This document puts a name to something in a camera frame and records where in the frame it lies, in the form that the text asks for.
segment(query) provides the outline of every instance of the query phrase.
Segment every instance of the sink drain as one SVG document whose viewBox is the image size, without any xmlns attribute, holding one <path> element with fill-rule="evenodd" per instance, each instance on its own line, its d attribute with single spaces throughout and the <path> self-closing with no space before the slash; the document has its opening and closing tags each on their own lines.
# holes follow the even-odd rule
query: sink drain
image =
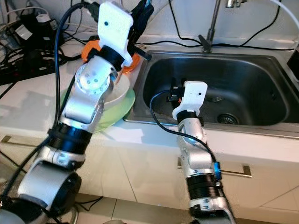
<svg viewBox="0 0 299 224">
<path fill-rule="evenodd" d="M 221 114 L 217 118 L 218 123 L 220 124 L 228 124 L 228 125 L 237 125 L 238 120 L 231 114 Z"/>
</svg>

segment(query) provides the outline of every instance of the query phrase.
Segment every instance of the orange plate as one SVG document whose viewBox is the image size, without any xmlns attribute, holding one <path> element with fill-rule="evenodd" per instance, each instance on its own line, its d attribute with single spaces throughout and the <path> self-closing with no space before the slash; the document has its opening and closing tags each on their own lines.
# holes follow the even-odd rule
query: orange plate
<svg viewBox="0 0 299 224">
<path fill-rule="evenodd" d="M 91 51 L 92 48 L 95 48 L 97 50 L 101 50 L 101 47 L 99 45 L 99 41 L 89 41 L 84 46 L 82 54 L 81 54 L 81 57 L 82 57 L 83 61 L 87 62 L 88 53 Z M 132 71 L 139 64 L 140 57 L 139 57 L 138 54 L 134 54 L 132 59 L 133 59 L 133 62 L 131 64 L 131 66 L 130 67 L 124 67 L 124 69 L 122 71 L 123 74 L 126 74 L 126 73 Z"/>
</svg>

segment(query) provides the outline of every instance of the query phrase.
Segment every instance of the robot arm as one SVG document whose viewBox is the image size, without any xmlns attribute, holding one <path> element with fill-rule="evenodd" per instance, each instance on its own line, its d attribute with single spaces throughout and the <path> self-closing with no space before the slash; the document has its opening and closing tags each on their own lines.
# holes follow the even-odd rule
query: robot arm
<svg viewBox="0 0 299 224">
<path fill-rule="evenodd" d="M 77 70 L 72 94 L 60 122 L 50 132 L 48 144 L 41 148 L 23 178 L 18 188 L 19 200 L 4 204 L 0 209 L 1 224 L 44 224 L 49 215 L 60 216 L 73 206 L 81 185 L 76 169 L 84 164 L 85 150 L 104 111 L 105 96 L 113 89 L 123 66 L 132 62 L 132 46 L 153 12 L 149 2 L 142 0 L 132 14 L 110 2 L 100 6 L 98 33 L 101 51 L 94 53 L 88 63 Z M 139 21 L 138 15 L 142 15 L 145 21 Z M 181 133 L 195 136 L 204 143 L 206 135 L 197 115 L 206 88 L 204 83 L 186 82 L 182 102 L 173 113 L 174 119 L 179 120 Z M 198 93 L 196 97 L 187 97 L 199 89 L 200 97 Z M 218 224 L 224 221 L 235 224 L 217 178 L 217 163 L 211 154 L 201 144 L 182 136 L 178 137 L 178 145 L 191 198 L 193 223 L 221 219 Z"/>
</svg>

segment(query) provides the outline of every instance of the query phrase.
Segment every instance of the drawer handle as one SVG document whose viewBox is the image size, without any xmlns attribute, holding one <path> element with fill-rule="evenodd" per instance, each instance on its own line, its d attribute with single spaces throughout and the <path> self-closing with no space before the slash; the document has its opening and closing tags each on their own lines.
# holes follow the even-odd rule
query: drawer handle
<svg viewBox="0 0 299 224">
<path fill-rule="evenodd" d="M 182 169 L 181 158 L 179 158 L 179 157 L 178 157 L 178 169 Z M 226 170 L 222 170 L 221 173 L 224 175 L 230 175 L 230 176 L 252 178 L 251 170 L 250 170 L 249 166 L 243 166 L 243 173 L 234 172 L 234 171 L 226 171 Z"/>
<path fill-rule="evenodd" d="M 11 146 L 22 146 L 22 147 L 30 147 L 30 148 L 35 148 L 36 147 L 34 145 L 29 145 L 29 144 L 21 144 L 21 143 L 10 142 L 9 140 L 11 138 L 12 138 L 11 136 L 5 135 L 0 143 L 5 144 L 5 145 L 11 145 Z"/>
</svg>

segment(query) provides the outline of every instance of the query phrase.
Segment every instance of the stainless steel sink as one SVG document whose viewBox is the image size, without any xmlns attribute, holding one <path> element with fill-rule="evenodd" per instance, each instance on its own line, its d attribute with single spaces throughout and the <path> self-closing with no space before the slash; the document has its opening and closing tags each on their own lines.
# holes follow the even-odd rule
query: stainless steel sink
<svg viewBox="0 0 299 224">
<path fill-rule="evenodd" d="M 299 137 L 299 93 L 276 58 L 256 55 L 149 51 L 134 86 L 136 101 L 127 121 L 154 123 L 150 99 L 171 82 L 208 85 L 200 109 L 205 128 Z M 176 125 L 166 95 L 154 103 L 162 123 Z"/>
</svg>

